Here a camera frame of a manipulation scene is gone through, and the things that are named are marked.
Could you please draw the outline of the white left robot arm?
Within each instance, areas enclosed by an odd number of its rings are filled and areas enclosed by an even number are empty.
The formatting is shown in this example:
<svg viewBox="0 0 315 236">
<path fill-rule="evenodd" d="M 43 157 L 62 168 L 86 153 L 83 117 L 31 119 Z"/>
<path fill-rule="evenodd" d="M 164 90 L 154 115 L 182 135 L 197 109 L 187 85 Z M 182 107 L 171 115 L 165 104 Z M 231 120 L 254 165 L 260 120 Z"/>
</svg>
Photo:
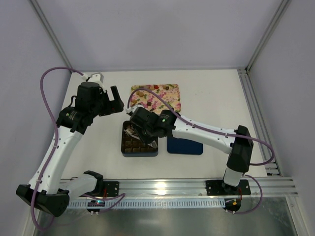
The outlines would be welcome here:
<svg viewBox="0 0 315 236">
<path fill-rule="evenodd" d="M 56 132 L 40 167 L 28 182 L 17 187 L 16 195 L 29 206 L 54 217 L 61 216 L 69 202 L 88 194 L 97 196 L 104 190 L 103 176 L 85 171 L 75 180 L 60 184 L 64 169 L 75 147 L 97 116 L 120 113 L 124 104 L 116 86 L 111 86 L 114 99 L 96 82 L 82 82 L 76 96 L 60 111 Z"/>
</svg>

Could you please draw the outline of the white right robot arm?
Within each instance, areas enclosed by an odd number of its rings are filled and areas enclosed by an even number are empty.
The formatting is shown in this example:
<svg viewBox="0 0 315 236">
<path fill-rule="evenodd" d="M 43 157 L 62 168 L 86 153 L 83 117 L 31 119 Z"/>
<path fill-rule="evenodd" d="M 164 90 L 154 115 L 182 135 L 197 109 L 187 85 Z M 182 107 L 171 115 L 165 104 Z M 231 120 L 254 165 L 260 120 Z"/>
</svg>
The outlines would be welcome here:
<svg viewBox="0 0 315 236">
<path fill-rule="evenodd" d="M 237 194 L 241 177 L 249 171 L 253 141 L 249 130 L 238 126 L 236 130 L 205 126 L 187 119 L 173 109 L 160 114 L 135 105 L 125 109 L 137 138 L 152 145 L 155 138 L 172 137 L 198 142 L 228 154 L 226 169 L 221 182 L 226 194 Z"/>
</svg>

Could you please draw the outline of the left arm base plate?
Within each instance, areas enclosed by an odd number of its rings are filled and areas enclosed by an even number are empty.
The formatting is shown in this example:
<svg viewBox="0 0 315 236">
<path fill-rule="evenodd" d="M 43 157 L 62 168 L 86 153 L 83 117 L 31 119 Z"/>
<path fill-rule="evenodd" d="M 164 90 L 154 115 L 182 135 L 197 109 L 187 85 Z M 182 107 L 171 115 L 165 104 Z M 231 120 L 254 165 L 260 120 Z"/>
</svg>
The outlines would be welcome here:
<svg viewBox="0 0 315 236">
<path fill-rule="evenodd" d="M 118 181 L 104 181 L 103 182 L 103 197 L 116 197 L 119 195 L 120 183 Z"/>
</svg>

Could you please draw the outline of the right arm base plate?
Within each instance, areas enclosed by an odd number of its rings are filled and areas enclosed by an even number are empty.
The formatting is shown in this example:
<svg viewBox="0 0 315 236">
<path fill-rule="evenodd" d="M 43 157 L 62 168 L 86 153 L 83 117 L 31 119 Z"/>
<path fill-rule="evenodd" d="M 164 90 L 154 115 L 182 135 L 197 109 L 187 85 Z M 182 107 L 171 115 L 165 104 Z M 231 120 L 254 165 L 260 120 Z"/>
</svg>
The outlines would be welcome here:
<svg viewBox="0 0 315 236">
<path fill-rule="evenodd" d="M 251 195 L 249 182 L 246 179 L 240 180 L 236 187 L 225 184 L 222 179 L 206 180 L 205 185 L 208 196 Z"/>
</svg>

